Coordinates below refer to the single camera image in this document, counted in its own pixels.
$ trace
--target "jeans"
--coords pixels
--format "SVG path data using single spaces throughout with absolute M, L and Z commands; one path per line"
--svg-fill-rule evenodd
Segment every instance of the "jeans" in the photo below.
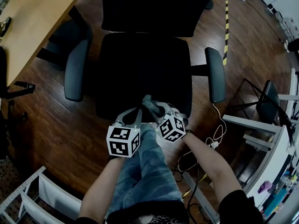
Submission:
M 182 199 L 165 156 L 150 124 L 141 127 L 141 145 L 132 158 L 127 158 L 114 190 L 106 217 L 117 210 L 146 201 Z

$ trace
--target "wooden floor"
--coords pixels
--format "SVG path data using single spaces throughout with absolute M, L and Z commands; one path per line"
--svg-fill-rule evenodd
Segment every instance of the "wooden floor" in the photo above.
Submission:
M 212 47 L 223 53 L 225 38 L 225 0 L 213 0 L 214 8 L 206 10 L 196 27 L 194 37 L 186 38 L 192 64 L 205 64 L 204 49 Z M 92 27 L 93 43 L 89 60 L 97 62 L 101 42 L 108 31 L 101 29 L 101 0 L 79 0 L 78 10 Z M 269 16 L 261 0 L 229 0 L 229 47 L 225 66 L 227 99 L 218 104 L 221 114 L 243 78 L 257 86 L 272 79 L 279 93 L 289 90 L 291 67 L 297 67 L 294 54 L 287 54 L 278 37 L 284 37 L 274 16 Z M 22 81 L 36 85 L 33 95 L 14 99 L 14 113 L 27 111 L 26 123 L 19 127 L 18 149 L 10 148 L 16 162 L 23 168 L 36 170 L 42 165 L 58 181 L 83 194 L 101 173 L 107 161 L 107 128 L 112 122 L 96 116 L 94 98 L 85 95 L 81 103 L 64 97 L 64 72 L 36 58 L 20 75 Z M 203 141 L 212 137 L 219 117 L 209 102 L 208 80 L 192 78 L 193 100 L 189 128 Z M 3 101 L 3 112 L 7 101 Z M 231 163 L 240 147 L 230 130 L 218 152 Z M 160 142 L 169 165 L 173 166 L 183 142 Z

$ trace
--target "yellow and black tape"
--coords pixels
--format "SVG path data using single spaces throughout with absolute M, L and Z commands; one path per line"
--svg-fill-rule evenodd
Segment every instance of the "yellow and black tape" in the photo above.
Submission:
M 226 24 L 225 24 L 225 47 L 224 47 L 223 65 L 226 65 L 227 56 L 228 56 L 228 29 L 229 29 L 229 24 L 228 24 L 228 0 L 225 0 L 225 19 L 226 19 Z

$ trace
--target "forearm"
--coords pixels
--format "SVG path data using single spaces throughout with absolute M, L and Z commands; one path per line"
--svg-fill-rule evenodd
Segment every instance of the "forearm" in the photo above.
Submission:
M 125 158 L 112 159 L 104 168 L 97 180 L 85 194 L 79 217 L 88 217 L 102 223 Z
M 233 170 L 219 153 L 191 133 L 185 135 L 183 140 L 211 178 L 219 202 L 230 192 L 242 189 Z

